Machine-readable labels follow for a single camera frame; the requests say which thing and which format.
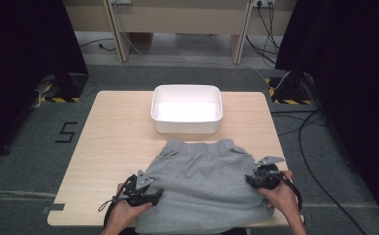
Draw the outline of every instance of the power outlet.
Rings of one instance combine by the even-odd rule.
[[[275,0],[254,0],[253,7],[258,7],[259,1],[261,1],[262,8],[269,8],[270,4],[272,4],[272,6],[274,7],[274,4],[275,4]]]

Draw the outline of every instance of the gray fabric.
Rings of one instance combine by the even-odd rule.
[[[245,180],[253,157],[230,139],[213,144],[168,140],[146,173],[148,193],[164,188],[156,207],[137,219],[136,232],[209,234],[268,219],[273,214]]]

